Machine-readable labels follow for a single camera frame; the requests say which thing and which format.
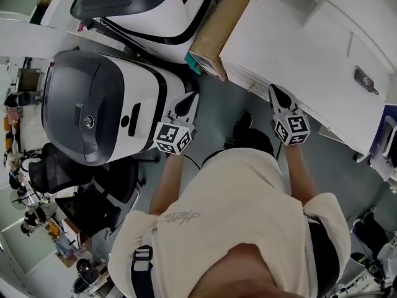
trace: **cardboard box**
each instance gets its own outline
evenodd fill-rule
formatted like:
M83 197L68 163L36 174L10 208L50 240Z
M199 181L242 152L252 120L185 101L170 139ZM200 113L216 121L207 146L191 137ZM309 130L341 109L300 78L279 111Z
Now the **cardboard box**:
M227 80L219 54L243 14L249 0L221 0L198 32L189 53L202 68L222 81Z
M62 226L65 236L76 248L80 248L88 240L88 237L68 217L62 220Z

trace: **white desk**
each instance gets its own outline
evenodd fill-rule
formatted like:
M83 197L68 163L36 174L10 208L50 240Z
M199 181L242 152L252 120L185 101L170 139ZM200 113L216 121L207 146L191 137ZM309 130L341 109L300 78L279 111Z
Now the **white desk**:
M66 238L74 247L80 248L88 240L88 238L70 221L69 218L62 220L62 227Z
M228 78L269 100L270 83L296 95L301 107L352 149L371 147L390 84L389 72L370 50L334 19L305 15L281 0L248 4L220 56ZM381 94L354 81L360 66Z

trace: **black strap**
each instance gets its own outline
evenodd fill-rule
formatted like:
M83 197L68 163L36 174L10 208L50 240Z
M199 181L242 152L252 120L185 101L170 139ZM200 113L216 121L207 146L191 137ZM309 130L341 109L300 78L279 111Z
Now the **black strap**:
M316 216L305 215L315 221L310 222L309 220L309 229L316 263L317 297L324 297L335 286L339 277L339 258L322 221Z
M323 297L335 286L339 277L339 258L335 246L329 238L322 221L317 216L305 215L311 220L309 220L309 229L316 265L318 283L317 297ZM153 248L149 245L143 245L134 252L131 265L131 281L136 298L155 298L151 279L153 265L150 261L152 257ZM147 262L145 270L135 270L135 263L137 261Z
M148 255L145 257L140 256L140 254L147 252ZM143 245L137 248L134 252L131 265L131 281L134 287L136 298L155 298L153 285L151 282L151 269L153 265L150 263L153 257L153 249L149 245ZM136 271L134 270L135 263L137 261L146 261L148 263L147 270Z

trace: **teal object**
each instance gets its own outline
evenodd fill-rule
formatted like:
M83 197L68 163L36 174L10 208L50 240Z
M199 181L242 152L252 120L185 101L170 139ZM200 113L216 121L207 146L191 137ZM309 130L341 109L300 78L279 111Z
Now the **teal object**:
M186 54L184 60L186 61L186 63L188 64L191 70L194 70L197 74L201 75L200 70L197 68L198 65L200 64L197 63L197 61L194 59L192 55L190 55L190 53Z

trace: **black office chair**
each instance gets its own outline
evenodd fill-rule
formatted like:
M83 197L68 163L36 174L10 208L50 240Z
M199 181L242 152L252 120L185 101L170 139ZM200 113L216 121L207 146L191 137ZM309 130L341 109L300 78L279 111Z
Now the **black office chair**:
M140 197L139 187L143 183L138 179L138 161L130 156L108 164L109 168L96 167L94 180L105 191L100 193L93 185L83 192L67 198L55 199L65 215L87 237L107 229L105 239L109 239L118 225L120 208L113 205L107 196L111 195L121 203L128 203L134 194L133 209Z
M138 160L128 156L110 162L108 169L103 166L97 167L94 180L116 200L128 203L136 185L139 184L142 187L145 183L145 180L138 179L138 174Z
M56 193L67 187L90 183L96 167L84 166L46 143L39 162L29 163L32 188L40 193Z
M107 193L100 193L94 185L73 197L55 199L65 215L88 238L107 228L113 232L117 226L121 210L107 198Z
M13 190L18 190L18 189L20 189L22 187L21 183L17 180L15 175L9 173L8 177L9 177L8 183L10 184L10 187Z

